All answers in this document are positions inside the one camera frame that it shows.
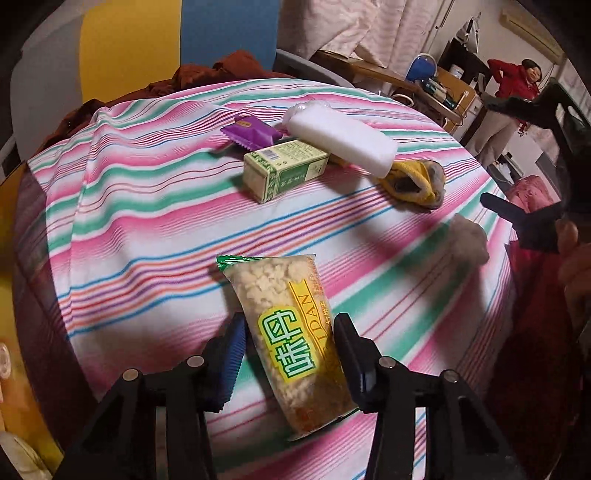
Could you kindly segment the operator hand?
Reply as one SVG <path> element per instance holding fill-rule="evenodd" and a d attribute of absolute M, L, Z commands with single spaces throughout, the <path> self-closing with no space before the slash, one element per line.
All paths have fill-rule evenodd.
<path fill-rule="evenodd" d="M 580 332 L 590 319 L 590 244 L 579 239 L 578 228 L 572 221 L 561 219 L 555 226 L 562 258 L 558 276 L 573 327 Z"/>

